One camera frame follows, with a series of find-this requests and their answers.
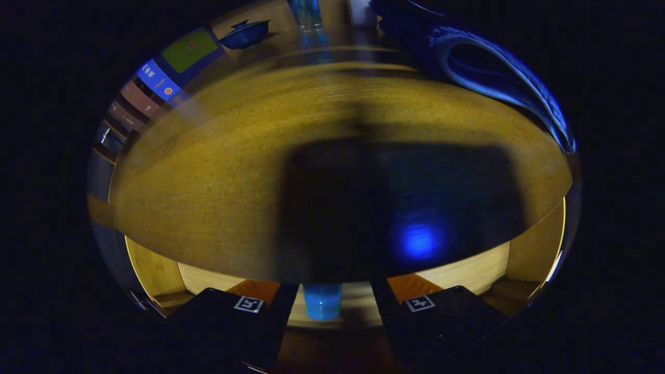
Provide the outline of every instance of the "glass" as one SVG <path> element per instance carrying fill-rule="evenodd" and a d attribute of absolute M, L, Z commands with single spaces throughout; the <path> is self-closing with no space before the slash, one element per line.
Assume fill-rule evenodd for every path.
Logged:
<path fill-rule="evenodd" d="M 333 319 L 339 315 L 342 301 L 340 283 L 303 284 L 307 317 L 311 319 Z"/>
<path fill-rule="evenodd" d="M 317 0 L 288 0 L 300 31 L 321 30 L 321 12 Z"/>

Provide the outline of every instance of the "dark background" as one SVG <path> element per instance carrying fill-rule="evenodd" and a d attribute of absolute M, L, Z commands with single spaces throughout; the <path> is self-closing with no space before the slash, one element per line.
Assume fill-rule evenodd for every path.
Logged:
<path fill-rule="evenodd" d="M 126 302 L 95 250 L 84 199 L 90 140 L 142 61 L 240 3 L 49 2 L 3 12 L 12 28 L 3 319 L 12 371 L 172 368 L 160 326 Z M 662 6 L 460 1 L 442 9 L 543 79 L 577 136 L 584 175 L 573 251 L 549 292 L 450 369 L 654 369 L 664 355 L 663 323 L 651 318 L 662 302 L 650 290 L 660 278 Z"/>

